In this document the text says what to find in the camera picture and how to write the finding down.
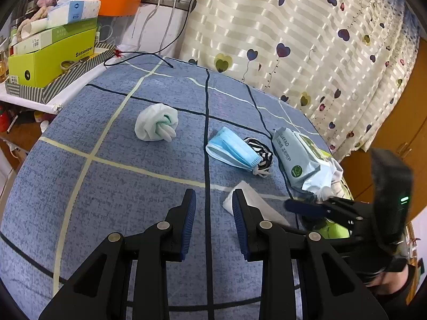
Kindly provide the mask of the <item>person right hand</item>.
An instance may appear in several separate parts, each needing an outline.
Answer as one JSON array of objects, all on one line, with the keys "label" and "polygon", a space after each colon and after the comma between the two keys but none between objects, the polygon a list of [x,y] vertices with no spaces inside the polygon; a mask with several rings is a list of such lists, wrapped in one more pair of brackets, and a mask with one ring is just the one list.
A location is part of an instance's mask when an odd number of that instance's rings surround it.
[{"label": "person right hand", "polygon": [[408,264],[401,272],[382,272],[373,281],[369,282],[366,287],[373,287],[378,294],[393,294],[402,289],[408,281],[409,267]]}]

